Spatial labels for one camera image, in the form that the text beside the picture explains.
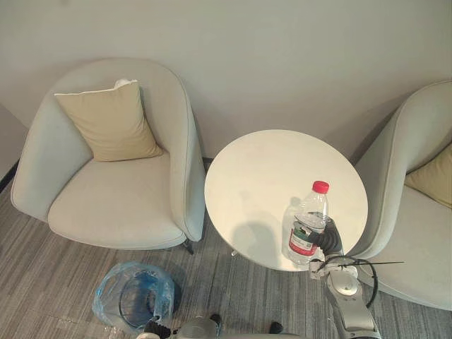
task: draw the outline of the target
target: armchair cushion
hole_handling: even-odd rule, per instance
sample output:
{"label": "armchair cushion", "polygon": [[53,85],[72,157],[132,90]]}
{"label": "armchair cushion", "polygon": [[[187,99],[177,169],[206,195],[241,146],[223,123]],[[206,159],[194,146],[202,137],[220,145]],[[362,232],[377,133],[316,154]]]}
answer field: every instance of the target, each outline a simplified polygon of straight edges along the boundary
{"label": "armchair cushion", "polygon": [[117,84],[107,90],[57,93],[55,98],[91,147],[95,160],[161,155],[143,114],[138,81]]}
{"label": "armchair cushion", "polygon": [[77,242],[115,249],[161,249],[182,243],[186,237],[171,212],[170,155],[91,160],[52,204],[49,226]]}
{"label": "armchair cushion", "polygon": [[409,173],[405,185],[452,208],[452,144],[431,162]]}
{"label": "armchair cushion", "polygon": [[[384,250],[371,261],[405,263],[378,267],[380,290],[427,306],[452,309],[451,220],[450,209],[404,186],[397,227]],[[368,267],[362,269],[371,276]]]}

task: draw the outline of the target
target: baseboard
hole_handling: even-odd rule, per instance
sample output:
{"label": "baseboard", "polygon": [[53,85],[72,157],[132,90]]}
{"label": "baseboard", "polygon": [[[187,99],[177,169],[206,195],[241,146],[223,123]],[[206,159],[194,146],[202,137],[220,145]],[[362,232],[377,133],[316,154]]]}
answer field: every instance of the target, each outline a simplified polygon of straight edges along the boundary
{"label": "baseboard", "polygon": [[17,166],[19,165],[19,160],[12,166],[12,168],[6,173],[2,180],[0,180],[0,193],[8,186],[9,182],[16,175]]}

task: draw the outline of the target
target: black cable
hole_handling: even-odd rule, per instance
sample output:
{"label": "black cable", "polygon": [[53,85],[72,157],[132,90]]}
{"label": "black cable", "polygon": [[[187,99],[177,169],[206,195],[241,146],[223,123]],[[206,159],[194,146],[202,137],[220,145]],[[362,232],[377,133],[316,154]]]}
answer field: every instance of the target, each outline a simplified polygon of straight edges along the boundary
{"label": "black cable", "polygon": [[379,279],[378,279],[378,276],[376,275],[374,265],[372,265],[372,263],[370,263],[366,259],[359,259],[359,258],[355,258],[353,256],[332,256],[332,257],[328,258],[327,260],[325,260],[325,262],[320,265],[317,272],[319,272],[322,268],[324,268],[328,263],[330,263],[334,259],[339,259],[339,258],[353,260],[353,262],[351,264],[342,265],[343,267],[353,266],[356,263],[365,263],[370,266],[370,268],[372,270],[372,275],[373,275],[372,278],[374,279],[374,286],[372,288],[372,296],[370,297],[369,302],[366,304],[366,307],[369,308],[374,303],[376,293],[379,291]]}
{"label": "black cable", "polygon": [[[372,265],[388,265],[390,263],[405,263],[404,261],[385,261],[385,262],[378,262],[378,263],[371,263]],[[354,263],[353,266],[360,266],[360,265],[367,265],[366,263]]]}

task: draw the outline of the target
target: white wall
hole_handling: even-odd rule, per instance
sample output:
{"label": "white wall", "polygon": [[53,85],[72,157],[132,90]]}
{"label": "white wall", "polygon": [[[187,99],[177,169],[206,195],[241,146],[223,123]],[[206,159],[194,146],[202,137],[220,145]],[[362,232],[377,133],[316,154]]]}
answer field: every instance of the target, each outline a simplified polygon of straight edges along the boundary
{"label": "white wall", "polygon": [[0,102],[29,126],[49,86],[104,57],[178,73],[207,156],[294,129],[356,157],[407,93],[452,74],[451,0],[0,0]]}
{"label": "white wall", "polygon": [[20,157],[27,129],[0,104],[0,180]]}

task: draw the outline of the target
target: red bottle label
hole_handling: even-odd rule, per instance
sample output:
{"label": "red bottle label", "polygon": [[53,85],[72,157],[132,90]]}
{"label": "red bottle label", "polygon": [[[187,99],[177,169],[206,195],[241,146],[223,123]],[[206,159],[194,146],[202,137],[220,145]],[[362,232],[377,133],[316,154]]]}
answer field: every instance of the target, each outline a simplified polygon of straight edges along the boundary
{"label": "red bottle label", "polygon": [[305,233],[298,229],[290,231],[289,247],[302,256],[313,256],[317,249],[317,245],[308,242]]}

